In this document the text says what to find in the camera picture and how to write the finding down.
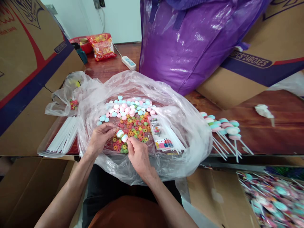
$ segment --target black pants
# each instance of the black pants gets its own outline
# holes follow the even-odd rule
[[[166,181],[164,184],[182,205],[181,195],[175,186],[175,181]],[[157,203],[149,187],[129,186],[94,164],[88,179],[88,196],[82,205],[82,227],[87,228],[101,208],[124,195],[133,195]]]

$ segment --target white wall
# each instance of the white wall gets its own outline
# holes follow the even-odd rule
[[[101,9],[95,9],[93,0],[41,1],[54,5],[55,16],[70,38],[102,33],[101,18],[114,43],[141,41],[139,0],[105,0]]]

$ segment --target orange shirt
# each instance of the orange shirt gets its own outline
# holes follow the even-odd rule
[[[122,196],[98,211],[89,228],[168,227],[160,207],[135,196]]]

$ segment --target wall outlet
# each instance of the wall outlet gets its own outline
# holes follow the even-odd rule
[[[94,2],[95,9],[100,9],[99,0],[93,0],[93,2]]]
[[[101,7],[105,7],[105,0],[99,0],[99,4]]]

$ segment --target person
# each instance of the person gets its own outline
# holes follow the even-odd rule
[[[129,185],[94,164],[116,131],[112,123],[104,123],[94,129],[84,156],[35,228],[69,227],[87,182],[83,227],[197,227],[182,207],[174,181],[163,183],[151,166],[146,144],[134,137],[127,140],[129,160],[148,186],[137,186],[142,197],[127,194]],[[175,197],[166,186],[171,188]],[[145,188],[154,195],[152,199]]]

